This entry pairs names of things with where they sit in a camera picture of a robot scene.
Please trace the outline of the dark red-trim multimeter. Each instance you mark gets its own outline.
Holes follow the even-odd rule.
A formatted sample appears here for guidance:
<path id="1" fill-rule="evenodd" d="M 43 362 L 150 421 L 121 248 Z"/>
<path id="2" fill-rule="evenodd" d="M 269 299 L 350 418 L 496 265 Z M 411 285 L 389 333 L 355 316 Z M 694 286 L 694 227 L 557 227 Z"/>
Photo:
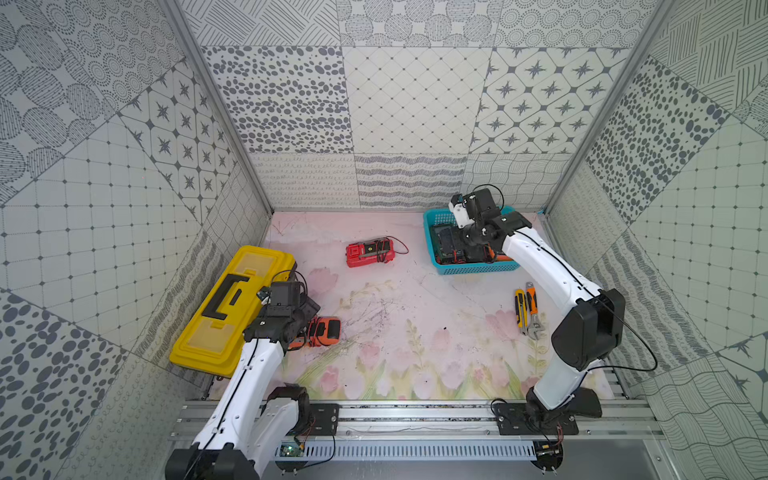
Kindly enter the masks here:
<path id="1" fill-rule="evenodd" d="M 455 225 L 433 225 L 429 229 L 434 257 L 439 265 L 454 265 L 466 262 L 461 236 Z"/>

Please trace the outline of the orange Victor multimeter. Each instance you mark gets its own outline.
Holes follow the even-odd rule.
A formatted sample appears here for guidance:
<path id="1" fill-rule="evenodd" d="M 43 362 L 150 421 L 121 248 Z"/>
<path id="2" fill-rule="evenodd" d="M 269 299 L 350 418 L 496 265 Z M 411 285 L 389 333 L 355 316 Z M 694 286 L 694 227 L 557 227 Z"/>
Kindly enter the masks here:
<path id="1" fill-rule="evenodd" d="M 512 257 L 507 256 L 503 252 L 494 250 L 490 246 L 483 246 L 481 248 L 483 253 L 483 261 L 488 264 L 498 263 L 498 262 L 513 262 L 514 259 Z"/>

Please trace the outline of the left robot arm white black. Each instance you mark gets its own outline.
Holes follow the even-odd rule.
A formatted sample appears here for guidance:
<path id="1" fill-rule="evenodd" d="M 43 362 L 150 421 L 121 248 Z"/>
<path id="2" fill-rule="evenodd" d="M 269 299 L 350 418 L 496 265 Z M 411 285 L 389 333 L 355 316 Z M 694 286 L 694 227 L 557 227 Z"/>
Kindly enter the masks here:
<path id="1" fill-rule="evenodd" d="M 267 388 L 319 306 L 300 280 L 276 281 L 262 292 L 266 297 L 243 332 L 234 376 L 192 444 L 171 453 L 166 479 L 259 479 L 285 437 L 314 426 L 304 387 Z"/>

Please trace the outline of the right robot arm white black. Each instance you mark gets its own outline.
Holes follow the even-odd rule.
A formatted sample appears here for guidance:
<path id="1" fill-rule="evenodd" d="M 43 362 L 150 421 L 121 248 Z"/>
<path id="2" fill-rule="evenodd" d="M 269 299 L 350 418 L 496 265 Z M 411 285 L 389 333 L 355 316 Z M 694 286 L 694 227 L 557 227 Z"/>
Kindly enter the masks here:
<path id="1" fill-rule="evenodd" d="M 533 278 L 554 301 L 560 320 L 550 335 L 554 357 L 526 395 L 526 414 L 550 421 L 571 412 L 599 417 L 595 393 L 582 387 L 587 374 L 621 344 L 625 300 L 603 290 L 556 254 L 521 213 L 504 213 L 486 188 L 455 194 L 449 210 L 470 245 L 500 250 Z"/>

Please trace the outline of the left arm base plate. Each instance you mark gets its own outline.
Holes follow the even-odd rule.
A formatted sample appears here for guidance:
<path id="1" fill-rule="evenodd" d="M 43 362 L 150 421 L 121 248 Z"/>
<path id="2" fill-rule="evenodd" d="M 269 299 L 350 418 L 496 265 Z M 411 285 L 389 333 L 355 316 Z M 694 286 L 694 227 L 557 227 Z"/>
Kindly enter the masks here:
<path id="1" fill-rule="evenodd" d="M 340 405 L 337 403 L 300 404 L 298 421 L 290 436 L 327 436 L 337 433 Z"/>

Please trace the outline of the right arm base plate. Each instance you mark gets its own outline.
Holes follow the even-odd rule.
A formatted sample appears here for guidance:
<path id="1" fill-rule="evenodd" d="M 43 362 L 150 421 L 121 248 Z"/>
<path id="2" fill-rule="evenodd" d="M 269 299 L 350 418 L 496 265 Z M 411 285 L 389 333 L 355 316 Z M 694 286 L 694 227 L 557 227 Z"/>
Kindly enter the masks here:
<path id="1" fill-rule="evenodd" d="M 565 411 L 540 411 L 528 403 L 509 403 L 494 399 L 490 410 L 502 436 L 556 435 L 571 436 L 579 434 L 575 418 Z"/>

